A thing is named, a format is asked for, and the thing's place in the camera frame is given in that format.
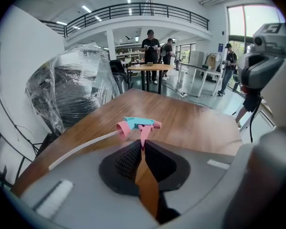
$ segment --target high table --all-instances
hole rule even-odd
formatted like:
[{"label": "high table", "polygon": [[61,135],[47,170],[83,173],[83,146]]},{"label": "high table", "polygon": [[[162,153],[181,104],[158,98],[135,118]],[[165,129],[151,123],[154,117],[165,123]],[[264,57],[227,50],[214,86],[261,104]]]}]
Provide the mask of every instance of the high table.
[{"label": "high table", "polygon": [[[193,79],[192,79],[192,83],[194,82],[194,79],[195,79],[196,70],[199,70],[199,71],[204,72],[204,77],[203,77],[203,79],[202,79],[201,87],[200,87],[200,89],[199,89],[199,92],[198,92],[197,97],[200,97],[202,88],[204,87],[204,83],[205,83],[205,79],[206,79],[207,74],[210,74],[210,75],[218,75],[218,76],[221,76],[221,75],[222,75],[221,72],[217,72],[217,71],[215,71],[215,70],[207,70],[207,69],[204,69],[204,68],[202,68],[202,67],[198,67],[198,66],[191,65],[191,64],[188,64],[188,63],[182,63],[182,62],[180,62],[180,70],[179,70],[179,74],[178,74],[178,83],[180,82],[180,78],[181,78],[182,65],[186,65],[186,66],[188,66],[188,67],[193,67],[193,68],[195,68],[195,70],[194,70],[194,75],[193,75]],[[213,93],[212,93],[212,96],[215,95],[215,92],[216,92],[216,89],[217,89],[217,87],[218,87],[218,84],[219,84],[219,79],[217,79],[217,83],[216,83],[216,86],[215,86],[214,91],[213,91]]]},{"label": "high table", "polygon": [[148,71],[159,71],[159,87],[158,94],[161,94],[162,90],[162,73],[166,70],[173,69],[172,66],[168,64],[154,63],[152,66],[147,66],[147,64],[142,64],[139,67],[131,66],[128,67],[128,70],[141,71],[141,80],[142,80],[142,90],[145,91],[145,71],[146,71],[146,90],[149,92],[149,74]]},{"label": "high table", "polygon": [[[20,196],[30,184],[48,173],[49,165],[56,159],[78,145],[115,131],[116,123],[122,121],[124,116],[162,122],[162,128],[151,132],[148,139],[180,148],[236,155],[242,144],[237,124],[231,116],[171,97],[130,89],[96,109],[58,137],[21,174],[11,191]],[[126,141],[137,139],[140,139],[140,131],[134,130]],[[121,145],[116,135],[74,155],[114,145]],[[137,171],[136,184],[140,189],[141,202],[155,216],[158,208],[157,182],[143,157]]]}]

